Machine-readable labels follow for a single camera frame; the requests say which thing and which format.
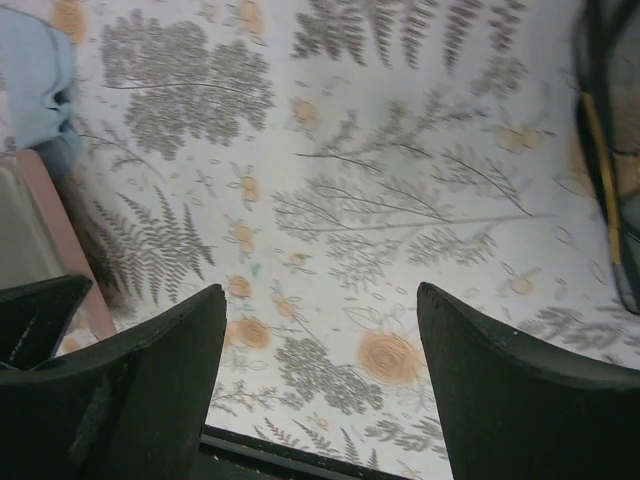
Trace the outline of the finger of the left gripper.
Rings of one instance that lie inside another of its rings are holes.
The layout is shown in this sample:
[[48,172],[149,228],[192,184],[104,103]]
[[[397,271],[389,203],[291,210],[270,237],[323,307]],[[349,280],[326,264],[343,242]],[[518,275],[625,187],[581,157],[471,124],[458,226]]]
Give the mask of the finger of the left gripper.
[[30,370],[51,359],[93,282],[83,275],[1,291],[1,368]]

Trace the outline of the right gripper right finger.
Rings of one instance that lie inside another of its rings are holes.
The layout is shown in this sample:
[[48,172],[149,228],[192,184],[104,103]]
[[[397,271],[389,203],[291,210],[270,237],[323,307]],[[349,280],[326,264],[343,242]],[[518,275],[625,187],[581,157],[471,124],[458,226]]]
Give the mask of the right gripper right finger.
[[539,340],[426,282],[417,317],[454,478],[638,478],[638,371]]

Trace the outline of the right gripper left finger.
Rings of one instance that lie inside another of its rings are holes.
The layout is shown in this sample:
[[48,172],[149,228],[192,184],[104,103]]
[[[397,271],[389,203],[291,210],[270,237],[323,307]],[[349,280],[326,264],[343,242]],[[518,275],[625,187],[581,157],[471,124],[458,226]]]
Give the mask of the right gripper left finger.
[[5,479],[186,479],[216,380],[227,302],[211,285],[70,354],[1,361]]

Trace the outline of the pink glasses case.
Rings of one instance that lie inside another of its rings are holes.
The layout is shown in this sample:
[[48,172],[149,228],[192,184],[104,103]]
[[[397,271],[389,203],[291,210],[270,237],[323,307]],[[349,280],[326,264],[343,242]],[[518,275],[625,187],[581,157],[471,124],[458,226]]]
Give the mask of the pink glasses case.
[[1,160],[1,287],[17,287],[70,274],[92,281],[85,299],[62,328],[53,353],[70,353],[117,333],[69,216],[50,175],[33,150]]

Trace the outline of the light blue cleaning cloth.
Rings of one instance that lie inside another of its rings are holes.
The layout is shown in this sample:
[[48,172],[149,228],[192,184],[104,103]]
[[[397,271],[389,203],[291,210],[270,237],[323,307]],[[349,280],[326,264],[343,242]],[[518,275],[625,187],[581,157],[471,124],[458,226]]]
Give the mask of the light blue cleaning cloth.
[[16,146],[35,151],[52,179],[70,174],[81,153],[71,122],[75,55],[70,38],[36,17],[2,8],[1,71]]

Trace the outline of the black aviator sunglasses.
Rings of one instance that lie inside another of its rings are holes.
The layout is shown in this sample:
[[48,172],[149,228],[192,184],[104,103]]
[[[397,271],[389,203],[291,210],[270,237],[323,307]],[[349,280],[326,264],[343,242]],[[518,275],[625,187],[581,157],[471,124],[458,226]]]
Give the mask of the black aviator sunglasses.
[[622,305],[639,313],[639,3],[585,1],[575,23],[575,124]]

